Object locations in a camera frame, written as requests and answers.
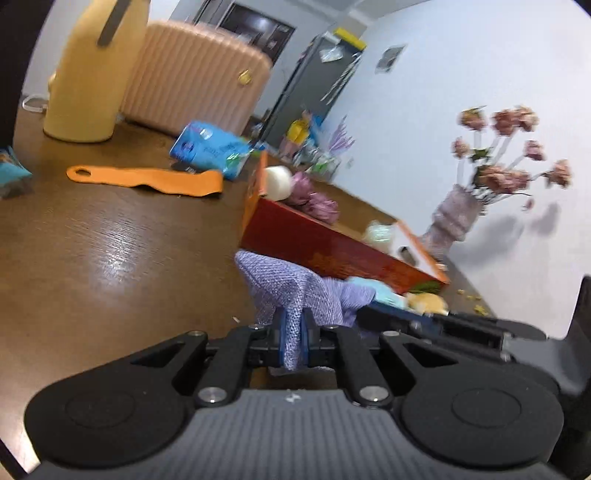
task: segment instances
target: white cable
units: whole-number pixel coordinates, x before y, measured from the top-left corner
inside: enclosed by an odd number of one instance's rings
[[[22,109],[26,110],[27,112],[33,112],[33,113],[45,113],[45,111],[47,110],[47,104],[44,104],[42,106],[28,106],[27,103],[30,102],[31,100],[45,100],[47,101],[47,98],[43,95],[29,95],[27,98],[25,98],[22,101]]]

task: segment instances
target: bottle handle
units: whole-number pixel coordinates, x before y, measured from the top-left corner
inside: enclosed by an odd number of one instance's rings
[[[96,42],[99,47],[106,48],[111,44],[130,4],[131,0],[117,0]]]

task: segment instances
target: white roll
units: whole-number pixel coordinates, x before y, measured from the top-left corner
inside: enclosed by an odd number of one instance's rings
[[[267,198],[274,202],[285,200],[291,195],[291,172],[283,165],[267,167]]]

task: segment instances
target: plastic bag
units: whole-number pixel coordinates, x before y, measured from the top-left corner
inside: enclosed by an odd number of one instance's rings
[[[320,50],[320,61],[322,63],[328,63],[330,61],[336,61],[343,58],[343,47],[334,46],[332,48],[326,48]]]
[[[389,255],[394,240],[394,229],[392,225],[382,225],[374,220],[368,225],[362,240],[364,244]]]
[[[252,149],[242,138],[221,128],[191,122],[170,150],[170,156],[196,170],[220,170],[225,179],[240,174]]]
[[[21,165],[11,147],[0,150],[0,198],[26,191],[31,172]]]

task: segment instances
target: cardboard box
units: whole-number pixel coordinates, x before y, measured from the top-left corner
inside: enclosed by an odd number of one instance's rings
[[[401,220],[396,220],[337,187],[315,183],[316,191],[339,202],[338,223],[329,226],[281,202],[265,198],[265,168],[277,164],[263,152],[252,174],[240,248],[302,265],[322,277],[364,277],[381,280],[403,294],[425,282],[441,286],[449,279],[436,266],[418,239]],[[372,220],[395,226],[391,255],[361,242]],[[399,257],[402,247],[416,262],[413,267]]]

